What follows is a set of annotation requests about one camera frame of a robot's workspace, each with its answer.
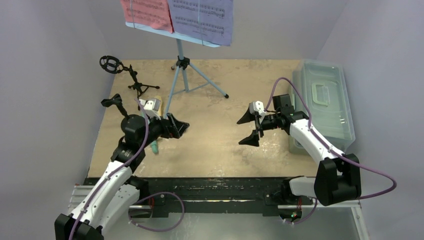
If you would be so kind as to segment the blue music stand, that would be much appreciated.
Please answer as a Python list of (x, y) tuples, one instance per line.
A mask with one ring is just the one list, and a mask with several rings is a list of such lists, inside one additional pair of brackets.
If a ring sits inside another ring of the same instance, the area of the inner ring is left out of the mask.
[[(149, 33), (173, 38), (173, 39), (176, 40), (178, 56), (177, 56), (177, 61), (171, 67), (175, 71), (175, 73), (174, 73), (174, 78), (172, 80), (170, 93), (168, 95), (168, 100), (167, 100), (167, 103), (166, 103), (165, 109), (164, 109), (165, 114), (167, 114), (169, 112), (169, 108), (171, 106), (171, 101), (172, 101), (173, 96), (175, 96), (179, 93), (182, 93), (182, 92), (190, 93), (190, 92), (193, 92), (197, 89), (203, 88), (207, 85), (213, 86), (226, 99), (229, 98), (228, 93), (226, 93), (215, 82), (213, 82), (210, 78), (208, 78), (205, 75), (205, 73), (203, 73), (198, 67), (196, 67), (195, 64), (188, 57), (185, 57), (184, 52), (183, 52), (182, 42), (186, 41), (186, 42), (189, 42), (189, 43), (195, 43), (195, 44), (199, 44), (199, 45), (203, 45), (203, 46), (211, 47), (211, 48), (219, 47), (218, 44), (214, 44), (214, 43), (211, 43), (209, 41), (202, 41), (202, 40), (199, 40), (197, 38), (190, 37), (190, 36), (180, 34), (180, 33), (176, 33), (176, 32), (170, 33), (170, 32), (165, 31), (165, 30), (154, 29), (150, 26), (135, 23), (135, 22), (128, 22), (127, 21), (125, 23), (125, 25), (127, 27), (130, 27), (130, 28), (133, 28), (133, 29), (136, 29), (136, 30), (145, 31), (145, 32), (149, 32)], [(188, 81), (188, 76), (187, 76), (187, 68), (188, 67), (192, 68), (196, 73), (198, 73), (206, 81), (206, 83), (199, 85), (197, 87), (194, 87), (194, 88), (189, 88), (189, 81)], [(177, 84), (177, 79), (178, 79), (179, 74), (182, 74), (184, 89), (182, 89), (180, 91), (175, 91), (175, 87), (176, 87), (176, 84)]]

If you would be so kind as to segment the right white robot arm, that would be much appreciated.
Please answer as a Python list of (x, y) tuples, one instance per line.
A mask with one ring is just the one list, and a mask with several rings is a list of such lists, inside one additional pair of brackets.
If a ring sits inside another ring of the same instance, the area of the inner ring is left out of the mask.
[(281, 129), (297, 140), (318, 166), (314, 177), (284, 180), (280, 190), (282, 200), (292, 204), (300, 197), (308, 197), (329, 206), (358, 199), (362, 194), (358, 158), (354, 154), (346, 155), (326, 140), (303, 111), (295, 111), (288, 94), (272, 97), (272, 103), (273, 113), (268, 113), (261, 101), (249, 103), (237, 124), (254, 122), (255, 127), (239, 145), (259, 147), (264, 131)]

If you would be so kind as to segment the beige microphone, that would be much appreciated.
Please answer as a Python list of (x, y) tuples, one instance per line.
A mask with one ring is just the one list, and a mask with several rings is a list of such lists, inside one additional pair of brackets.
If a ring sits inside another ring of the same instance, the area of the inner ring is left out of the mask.
[(160, 95), (154, 96), (154, 107), (153, 110), (156, 113), (158, 118), (161, 118), (163, 116), (163, 100)]

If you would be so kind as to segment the green microphone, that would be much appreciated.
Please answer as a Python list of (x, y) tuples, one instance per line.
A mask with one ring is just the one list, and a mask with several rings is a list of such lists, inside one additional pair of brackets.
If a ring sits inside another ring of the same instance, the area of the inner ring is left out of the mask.
[[(148, 123), (150, 123), (150, 119), (149, 119), (149, 117), (148, 117), (146, 114), (144, 114), (141, 110), (140, 110), (140, 115), (141, 115), (142, 117), (144, 117), (145, 119), (147, 119), (147, 122), (148, 122)], [(152, 152), (153, 152), (155, 155), (158, 155), (158, 154), (159, 154), (159, 146), (158, 146), (158, 141), (157, 141), (157, 140), (154, 140), (154, 141), (152, 141), (152, 142), (150, 143), (150, 148), (151, 148)]]

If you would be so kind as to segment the black round-base mic stand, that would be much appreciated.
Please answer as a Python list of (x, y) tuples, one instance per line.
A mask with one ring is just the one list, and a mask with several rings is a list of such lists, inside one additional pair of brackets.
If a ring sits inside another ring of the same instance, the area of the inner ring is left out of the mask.
[(119, 110), (125, 120), (128, 120), (130, 118), (127, 110), (124, 108), (123, 100), (119, 93), (116, 93), (111, 98), (103, 99), (100, 104), (105, 108), (116, 106), (116, 108)]

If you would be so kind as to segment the purple sheet music page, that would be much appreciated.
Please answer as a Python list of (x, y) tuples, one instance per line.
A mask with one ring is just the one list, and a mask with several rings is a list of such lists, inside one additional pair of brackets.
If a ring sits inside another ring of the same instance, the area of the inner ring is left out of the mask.
[(234, 27), (232, 0), (169, 0), (173, 30), (200, 42), (230, 46)]

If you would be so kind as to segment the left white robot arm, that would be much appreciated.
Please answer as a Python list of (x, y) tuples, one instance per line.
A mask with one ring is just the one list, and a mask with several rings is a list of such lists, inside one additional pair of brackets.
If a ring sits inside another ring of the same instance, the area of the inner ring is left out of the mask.
[(152, 120), (137, 114), (123, 116), (120, 127), (124, 135), (105, 172), (71, 213), (55, 220), (57, 240), (103, 240), (131, 205), (142, 205), (153, 197), (148, 182), (133, 175), (146, 156), (145, 147), (159, 137), (179, 139), (190, 126), (171, 113)]

